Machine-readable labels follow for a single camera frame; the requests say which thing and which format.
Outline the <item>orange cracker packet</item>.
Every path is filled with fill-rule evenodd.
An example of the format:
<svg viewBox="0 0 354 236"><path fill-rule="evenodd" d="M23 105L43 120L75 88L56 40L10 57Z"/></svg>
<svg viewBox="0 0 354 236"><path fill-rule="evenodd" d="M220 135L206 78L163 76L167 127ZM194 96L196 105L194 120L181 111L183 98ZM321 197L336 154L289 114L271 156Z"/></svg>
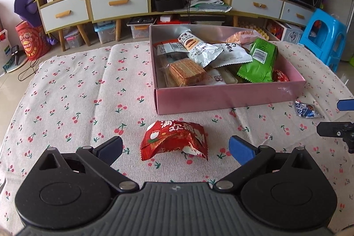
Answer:
<svg viewBox="0 0 354 236"><path fill-rule="evenodd" d="M179 42L164 42L155 44L157 56L169 53L188 53L189 51Z"/></svg>

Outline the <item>clear white wafer packet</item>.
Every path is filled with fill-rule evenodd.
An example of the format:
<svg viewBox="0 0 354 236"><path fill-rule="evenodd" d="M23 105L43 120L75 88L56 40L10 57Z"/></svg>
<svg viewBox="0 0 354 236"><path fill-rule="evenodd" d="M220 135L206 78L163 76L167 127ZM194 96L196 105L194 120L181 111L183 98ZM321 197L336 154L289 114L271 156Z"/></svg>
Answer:
<svg viewBox="0 0 354 236"><path fill-rule="evenodd" d="M205 85L237 84L238 80L227 69L218 68L208 71L208 79Z"/></svg>

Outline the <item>white printed carton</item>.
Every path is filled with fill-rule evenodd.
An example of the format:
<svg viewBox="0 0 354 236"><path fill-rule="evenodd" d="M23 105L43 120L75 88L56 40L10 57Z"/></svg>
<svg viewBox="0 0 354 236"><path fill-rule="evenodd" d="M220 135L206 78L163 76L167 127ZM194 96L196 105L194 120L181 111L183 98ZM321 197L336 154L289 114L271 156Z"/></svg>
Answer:
<svg viewBox="0 0 354 236"><path fill-rule="evenodd" d="M298 26L272 19L268 19L265 22L265 29L279 41L286 41L292 44L298 44L303 34L303 30Z"/></svg>

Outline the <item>blue white snack packet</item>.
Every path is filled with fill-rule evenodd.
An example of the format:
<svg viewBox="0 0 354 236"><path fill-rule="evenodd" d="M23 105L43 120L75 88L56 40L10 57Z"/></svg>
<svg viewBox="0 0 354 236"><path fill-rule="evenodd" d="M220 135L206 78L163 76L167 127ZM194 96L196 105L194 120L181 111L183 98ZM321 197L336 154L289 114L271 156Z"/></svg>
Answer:
<svg viewBox="0 0 354 236"><path fill-rule="evenodd" d="M315 119L321 118L322 115L315 109L314 106L310 104L303 103L301 101L296 100L294 102L295 113L297 116L305 119Z"/></svg>

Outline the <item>red snack packet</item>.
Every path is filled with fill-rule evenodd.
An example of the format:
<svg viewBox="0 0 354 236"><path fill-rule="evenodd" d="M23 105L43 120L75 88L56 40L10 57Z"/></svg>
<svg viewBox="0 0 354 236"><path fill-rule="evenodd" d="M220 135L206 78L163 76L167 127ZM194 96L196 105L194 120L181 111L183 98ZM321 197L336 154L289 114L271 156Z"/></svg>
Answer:
<svg viewBox="0 0 354 236"><path fill-rule="evenodd" d="M142 161L176 150L208 159L205 128L198 123L177 120L158 120L148 126L140 144Z"/></svg>
<svg viewBox="0 0 354 236"><path fill-rule="evenodd" d="M273 82L288 82L289 81L289 78L287 77L287 75L285 73L283 73L282 71L280 71L279 69L273 70L272 79L273 79Z"/></svg>

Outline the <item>wafer biscuit packet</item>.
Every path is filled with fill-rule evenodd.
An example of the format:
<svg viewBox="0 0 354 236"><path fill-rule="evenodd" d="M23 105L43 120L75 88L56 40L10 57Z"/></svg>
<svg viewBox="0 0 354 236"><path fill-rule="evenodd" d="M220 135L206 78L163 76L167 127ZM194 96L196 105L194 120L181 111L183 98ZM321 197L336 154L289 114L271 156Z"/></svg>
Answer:
<svg viewBox="0 0 354 236"><path fill-rule="evenodd" d="M189 58L168 64L165 71L178 87L197 85L207 76L207 72Z"/></svg>

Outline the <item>grey white cake packet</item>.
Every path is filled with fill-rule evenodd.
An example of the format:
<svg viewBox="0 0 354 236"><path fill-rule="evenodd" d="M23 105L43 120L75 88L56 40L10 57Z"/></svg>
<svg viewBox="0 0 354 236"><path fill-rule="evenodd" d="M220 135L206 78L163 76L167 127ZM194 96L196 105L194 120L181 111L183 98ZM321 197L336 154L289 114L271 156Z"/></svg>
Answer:
<svg viewBox="0 0 354 236"><path fill-rule="evenodd" d="M207 67L223 52L222 47L204 42L190 30L180 34L178 41L188 50L188 57L202 68Z"/></svg>

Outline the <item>pink snack packet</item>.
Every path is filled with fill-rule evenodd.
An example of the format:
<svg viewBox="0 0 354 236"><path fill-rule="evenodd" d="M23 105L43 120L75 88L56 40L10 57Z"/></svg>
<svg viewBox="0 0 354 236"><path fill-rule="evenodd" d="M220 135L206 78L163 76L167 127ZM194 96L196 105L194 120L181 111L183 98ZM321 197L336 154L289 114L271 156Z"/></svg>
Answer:
<svg viewBox="0 0 354 236"><path fill-rule="evenodd" d="M261 34L256 32L255 30L245 30L239 31L231 35L229 38L226 39L227 43L236 43L240 46L245 44L250 44L257 40L257 38L261 38Z"/></svg>

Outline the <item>clear plastic storage bin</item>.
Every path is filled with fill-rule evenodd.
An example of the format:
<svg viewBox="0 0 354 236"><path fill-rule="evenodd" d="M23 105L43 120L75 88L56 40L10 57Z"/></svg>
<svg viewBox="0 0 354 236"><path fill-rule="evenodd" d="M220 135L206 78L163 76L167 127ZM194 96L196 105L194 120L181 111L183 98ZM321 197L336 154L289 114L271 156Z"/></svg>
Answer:
<svg viewBox="0 0 354 236"><path fill-rule="evenodd" d="M193 22L195 25L214 25L214 26L222 26L224 21L219 20L197 20Z"/></svg>

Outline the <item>red cardboard box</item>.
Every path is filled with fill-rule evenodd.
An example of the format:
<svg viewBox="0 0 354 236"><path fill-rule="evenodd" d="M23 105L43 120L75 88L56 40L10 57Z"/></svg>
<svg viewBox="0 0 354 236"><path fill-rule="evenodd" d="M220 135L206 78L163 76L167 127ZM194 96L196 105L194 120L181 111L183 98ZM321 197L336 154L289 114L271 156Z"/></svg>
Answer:
<svg viewBox="0 0 354 236"><path fill-rule="evenodd" d="M161 21L158 19L155 22L155 25L188 25L190 24L189 21L182 21L182 20L171 20L171 21Z"/></svg>

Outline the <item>yellow egg tray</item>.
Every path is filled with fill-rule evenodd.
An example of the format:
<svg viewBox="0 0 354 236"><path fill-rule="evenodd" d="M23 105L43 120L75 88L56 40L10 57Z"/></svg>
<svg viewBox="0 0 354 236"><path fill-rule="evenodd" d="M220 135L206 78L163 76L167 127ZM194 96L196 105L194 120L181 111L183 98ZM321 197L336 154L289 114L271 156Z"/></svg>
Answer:
<svg viewBox="0 0 354 236"><path fill-rule="evenodd" d="M253 23L249 23L248 21L239 21L238 26L241 28L252 29L258 32L264 39L269 40L269 35L259 26L256 26Z"/></svg>

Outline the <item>pink cardboard box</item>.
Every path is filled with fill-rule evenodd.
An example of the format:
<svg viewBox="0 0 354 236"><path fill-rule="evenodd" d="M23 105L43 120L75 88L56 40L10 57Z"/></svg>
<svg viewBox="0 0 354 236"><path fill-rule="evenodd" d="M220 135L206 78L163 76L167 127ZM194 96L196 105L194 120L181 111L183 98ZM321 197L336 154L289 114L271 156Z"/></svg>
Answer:
<svg viewBox="0 0 354 236"><path fill-rule="evenodd" d="M212 25L152 25L149 28L154 82L155 109L159 115L193 113L226 108L257 106L294 101L305 86L304 77L282 55L275 66L288 81L270 83L241 83L231 73L208 69L206 77L192 86L178 86L164 68L167 60L157 54L157 44L176 40L183 29L191 29L203 40L225 40L238 31L236 27Z"/></svg>

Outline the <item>green snack packet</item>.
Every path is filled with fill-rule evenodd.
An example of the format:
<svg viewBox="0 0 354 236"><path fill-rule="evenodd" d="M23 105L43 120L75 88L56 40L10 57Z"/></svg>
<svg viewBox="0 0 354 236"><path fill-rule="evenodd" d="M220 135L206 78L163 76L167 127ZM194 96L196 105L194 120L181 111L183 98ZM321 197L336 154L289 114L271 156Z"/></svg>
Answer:
<svg viewBox="0 0 354 236"><path fill-rule="evenodd" d="M277 46L257 38L251 46L250 55L252 62L242 64L238 76L251 83L273 82L272 73L278 55Z"/></svg>

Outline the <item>red lantern gift bag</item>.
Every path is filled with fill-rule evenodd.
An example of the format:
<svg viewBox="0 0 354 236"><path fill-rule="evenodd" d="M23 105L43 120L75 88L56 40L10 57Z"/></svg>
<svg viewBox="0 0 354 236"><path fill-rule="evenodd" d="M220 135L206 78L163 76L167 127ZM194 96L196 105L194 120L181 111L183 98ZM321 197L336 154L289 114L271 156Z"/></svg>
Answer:
<svg viewBox="0 0 354 236"><path fill-rule="evenodd" d="M28 60L37 60L49 52L51 45L42 25L33 27L28 21L22 21L16 26L16 32Z"/></svg>

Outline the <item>purple hat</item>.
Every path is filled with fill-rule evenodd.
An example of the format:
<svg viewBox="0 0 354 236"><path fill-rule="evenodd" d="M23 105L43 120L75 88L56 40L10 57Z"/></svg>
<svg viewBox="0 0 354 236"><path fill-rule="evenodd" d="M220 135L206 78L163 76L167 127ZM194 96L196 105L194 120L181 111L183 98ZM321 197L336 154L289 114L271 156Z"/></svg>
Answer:
<svg viewBox="0 0 354 236"><path fill-rule="evenodd" d="M42 25L36 0L15 0L14 12L33 27Z"/></svg>

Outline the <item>cherry print floor cloth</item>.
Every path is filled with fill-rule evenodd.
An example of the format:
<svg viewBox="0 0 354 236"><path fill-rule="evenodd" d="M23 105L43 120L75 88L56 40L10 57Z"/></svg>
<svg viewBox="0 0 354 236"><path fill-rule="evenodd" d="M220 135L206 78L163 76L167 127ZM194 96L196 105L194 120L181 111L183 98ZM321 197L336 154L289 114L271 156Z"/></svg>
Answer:
<svg viewBox="0 0 354 236"><path fill-rule="evenodd" d="M233 135L278 152L303 146L338 197L330 228L339 231L353 223L353 155L341 139L318 136L319 121L297 116L293 102L174 114L174 120L205 128L207 159L176 151L142 161L140 143L147 127L158 119L147 42L117 44L43 62L2 143L1 226L12 233L22 229L14 198L45 149L56 147L62 153L72 153L116 135L124 146L114 169L138 183L214 184L238 167L228 145Z"/></svg>

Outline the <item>blue plastic stool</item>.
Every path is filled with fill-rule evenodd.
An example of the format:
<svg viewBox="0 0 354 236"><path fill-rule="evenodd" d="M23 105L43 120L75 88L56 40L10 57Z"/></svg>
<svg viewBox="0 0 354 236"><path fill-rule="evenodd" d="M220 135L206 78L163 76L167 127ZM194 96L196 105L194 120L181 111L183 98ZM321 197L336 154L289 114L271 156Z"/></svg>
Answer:
<svg viewBox="0 0 354 236"><path fill-rule="evenodd" d="M321 9L311 16L299 40L319 60L336 72L346 45L347 27Z"/></svg>

